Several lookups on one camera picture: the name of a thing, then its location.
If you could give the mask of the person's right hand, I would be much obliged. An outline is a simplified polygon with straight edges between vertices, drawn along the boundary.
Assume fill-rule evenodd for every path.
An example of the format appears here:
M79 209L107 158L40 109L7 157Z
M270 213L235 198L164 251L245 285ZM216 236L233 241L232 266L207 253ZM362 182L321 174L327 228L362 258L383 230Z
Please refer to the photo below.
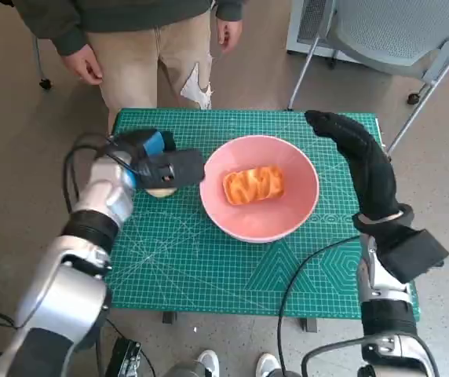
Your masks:
M96 55L89 45L79 51L62 57L64 65L87 84L96 86L102 83L103 73Z

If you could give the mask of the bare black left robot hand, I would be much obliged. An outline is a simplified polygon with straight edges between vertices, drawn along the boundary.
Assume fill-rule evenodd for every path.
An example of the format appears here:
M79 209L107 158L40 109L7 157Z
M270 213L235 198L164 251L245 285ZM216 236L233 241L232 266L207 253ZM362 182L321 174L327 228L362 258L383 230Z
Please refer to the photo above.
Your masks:
M173 133L167 130L134 130L123 134L122 137L139 159L155 156L163 152L172 152L177 149Z

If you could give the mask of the person's left hand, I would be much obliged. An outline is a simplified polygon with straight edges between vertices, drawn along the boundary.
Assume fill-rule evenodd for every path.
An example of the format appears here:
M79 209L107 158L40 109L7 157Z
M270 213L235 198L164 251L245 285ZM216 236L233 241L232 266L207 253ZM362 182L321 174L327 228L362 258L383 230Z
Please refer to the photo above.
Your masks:
M232 51L239 43L243 31L243 22L226 21L217 18L217 42L222 53Z

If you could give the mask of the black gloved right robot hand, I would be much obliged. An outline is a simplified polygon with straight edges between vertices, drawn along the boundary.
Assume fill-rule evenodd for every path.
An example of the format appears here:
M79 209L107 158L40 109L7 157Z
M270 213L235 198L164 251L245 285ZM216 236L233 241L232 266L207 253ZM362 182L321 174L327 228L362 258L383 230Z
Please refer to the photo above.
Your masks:
M309 110L307 123L318 137L330 138L349 165L360 214L380 221L400 212L389 157L361 123L332 112Z

